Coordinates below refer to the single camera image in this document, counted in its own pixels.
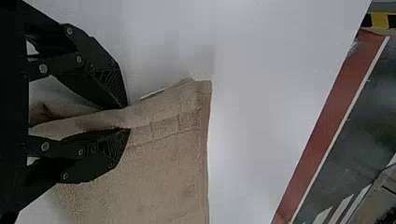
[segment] bolt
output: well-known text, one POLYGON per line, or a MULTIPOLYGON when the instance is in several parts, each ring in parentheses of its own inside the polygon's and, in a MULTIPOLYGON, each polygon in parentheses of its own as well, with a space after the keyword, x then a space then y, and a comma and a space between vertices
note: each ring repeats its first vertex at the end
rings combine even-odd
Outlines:
POLYGON ((78 151, 78 155, 79 155, 79 156, 84 155, 84 149, 80 149, 80 150, 78 151))
POLYGON ((62 175, 62 179, 63 179, 63 180, 66 180, 67 178, 69 178, 69 173, 65 172, 65 173, 62 175))
POLYGON ((95 147, 90 147, 91 153, 95 153, 96 149, 95 147))
POLYGON ((49 68, 45 64, 40 64, 38 66, 38 70, 40 70, 40 73, 42 73, 42 74, 47 74, 49 71, 49 68))
POLYGON ((43 143, 43 145, 41 145, 41 150, 42 151, 48 151, 50 149, 50 143, 48 143, 48 142, 45 142, 45 143, 43 143))
POLYGON ((90 73, 93 74, 95 72, 95 67, 93 66, 93 64, 90 63, 90 73))
POLYGON ((70 27, 68 27, 68 28, 66 29, 66 32, 67 32, 68 35, 72 35, 72 34, 73 34, 73 29, 70 28, 70 27))
POLYGON ((82 58, 81 58, 81 56, 77 56, 77 62, 78 62, 78 63, 82 63, 82 58))

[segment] folded towel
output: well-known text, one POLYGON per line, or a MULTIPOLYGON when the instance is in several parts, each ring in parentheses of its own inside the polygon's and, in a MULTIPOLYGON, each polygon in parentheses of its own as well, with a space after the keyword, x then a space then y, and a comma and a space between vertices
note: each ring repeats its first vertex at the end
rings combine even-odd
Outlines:
POLYGON ((50 197, 71 223, 208 223, 210 98, 210 81, 182 81, 119 110, 53 102, 32 106, 32 135, 60 140, 88 131, 131 129, 115 170, 90 183, 57 185, 50 197))

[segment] white line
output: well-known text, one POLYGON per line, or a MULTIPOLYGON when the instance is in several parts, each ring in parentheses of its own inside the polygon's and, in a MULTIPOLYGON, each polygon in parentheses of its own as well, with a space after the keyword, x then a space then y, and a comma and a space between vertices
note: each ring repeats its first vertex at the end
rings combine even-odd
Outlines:
POLYGON ((329 215, 330 211, 332 211, 332 207, 319 213, 314 220, 314 224, 322 224, 324 222, 324 220, 326 220, 326 217, 329 215))
POLYGON ((320 162, 320 165, 318 167, 318 169, 316 170, 314 177, 311 179, 311 182, 308 185, 308 188, 305 191, 305 194, 303 196, 303 198, 301 199, 296 211, 294 212, 293 217, 291 218, 291 223, 293 223, 294 219, 297 217, 298 212, 300 211, 301 207, 303 206, 303 203, 305 201, 306 196, 308 195, 309 190, 311 190, 312 185, 314 184, 315 180, 318 177, 318 174, 320 172, 321 167, 323 166, 324 162, 326 161, 327 157, 329 156, 329 153, 332 149, 332 146, 335 143, 335 140, 337 139, 338 135, 340 134, 341 130, 344 127, 344 124, 347 121, 347 117, 349 116, 350 112, 352 111, 353 106, 356 104, 356 102, 358 101, 359 95, 361 94, 361 91, 363 90, 364 85, 366 84, 367 79, 369 78, 369 76, 371 75, 371 73, 373 72, 373 69, 375 67, 376 62, 379 59, 379 56, 381 56, 382 51, 384 50, 385 46, 388 44, 389 41, 389 36, 386 36, 384 41, 382 42, 381 46, 378 49, 378 52, 376 53, 372 63, 370 64, 369 69, 367 70, 367 73, 364 75, 363 81, 361 82, 361 85, 359 86, 358 90, 356 91, 355 96, 353 97, 352 102, 349 105, 349 108, 346 111, 346 114, 343 117, 343 120, 341 121, 340 126, 337 129, 337 132, 335 133, 334 137, 332 138, 332 141, 330 142, 329 147, 327 148, 327 151, 325 153, 325 155, 322 158, 322 161, 320 162))
POLYGON ((361 192, 359 193, 358 197, 356 197, 355 202, 350 206, 349 210, 347 210, 346 215, 344 218, 341 220, 340 224, 346 224, 347 221, 349 220, 350 216, 352 216, 353 212, 355 211, 356 207, 361 203, 361 200, 363 199, 364 195, 366 195, 367 191, 372 185, 367 186, 366 188, 362 189, 361 192))
POLYGON ((396 153, 393 155, 392 159, 390 160, 390 162, 388 163, 387 167, 390 167, 391 165, 393 165, 396 162, 396 153))
POLYGON ((332 215, 332 219, 330 219, 329 223, 337 223, 338 218, 340 218, 341 214, 343 214, 344 210, 346 209, 349 201, 352 199, 354 194, 350 195, 349 197, 345 198, 338 206, 337 210, 335 210, 334 214, 332 215))

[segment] beige towel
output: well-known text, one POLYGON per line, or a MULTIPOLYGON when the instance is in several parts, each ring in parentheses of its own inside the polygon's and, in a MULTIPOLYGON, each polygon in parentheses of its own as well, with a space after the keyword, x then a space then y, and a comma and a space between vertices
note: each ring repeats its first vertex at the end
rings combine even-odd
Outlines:
POLYGON ((210 97, 209 81, 183 81, 121 110, 36 105, 33 135, 60 140, 87 131, 132 129, 115 170, 90 183, 57 185, 51 197, 73 223, 208 223, 210 97))

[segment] red stripe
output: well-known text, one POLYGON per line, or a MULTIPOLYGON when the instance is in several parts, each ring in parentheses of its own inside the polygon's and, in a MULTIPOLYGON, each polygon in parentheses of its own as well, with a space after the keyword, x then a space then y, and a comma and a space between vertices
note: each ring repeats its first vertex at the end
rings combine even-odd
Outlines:
POLYGON ((291 221, 385 37, 360 30, 358 39, 360 44, 344 61, 272 223, 291 221))

